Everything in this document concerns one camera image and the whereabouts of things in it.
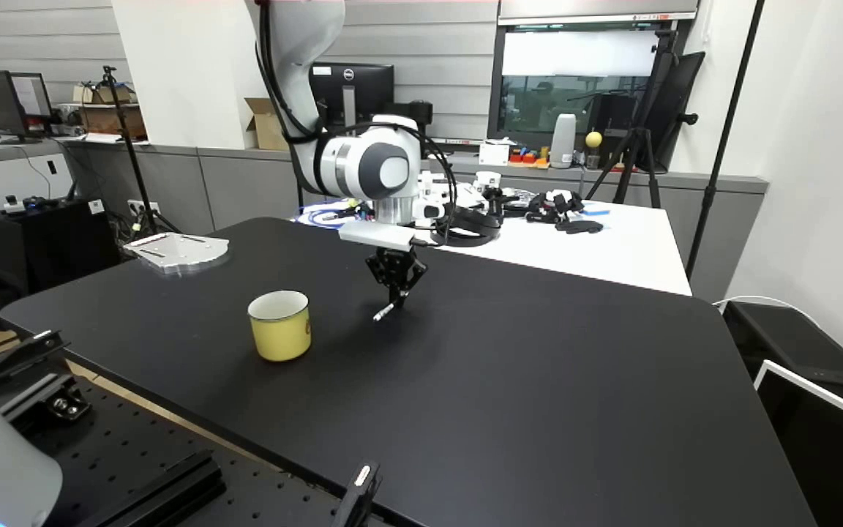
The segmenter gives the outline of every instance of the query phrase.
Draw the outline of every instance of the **paper cup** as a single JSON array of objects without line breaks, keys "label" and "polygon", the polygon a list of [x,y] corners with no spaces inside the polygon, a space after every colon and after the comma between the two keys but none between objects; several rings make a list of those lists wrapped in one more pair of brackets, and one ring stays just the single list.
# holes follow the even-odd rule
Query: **paper cup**
[{"label": "paper cup", "polygon": [[288,364],[310,349],[307,297],[275,291],[248,306],[254,351],[264,361]]}]

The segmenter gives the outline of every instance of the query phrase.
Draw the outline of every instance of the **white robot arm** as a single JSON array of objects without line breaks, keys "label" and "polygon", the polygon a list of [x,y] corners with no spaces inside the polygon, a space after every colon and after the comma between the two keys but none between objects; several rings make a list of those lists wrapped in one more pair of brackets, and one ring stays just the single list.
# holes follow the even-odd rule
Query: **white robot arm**
[{"label": "white robot arm", "polygon": [[298,181],[313,193],[373,199],[377,224],[411,225],[419,218],[419,127],[377,114],[358,136],[330,137],[310,95],[310,64],[343,32],[346,0],[257,0],[260,61]]}]

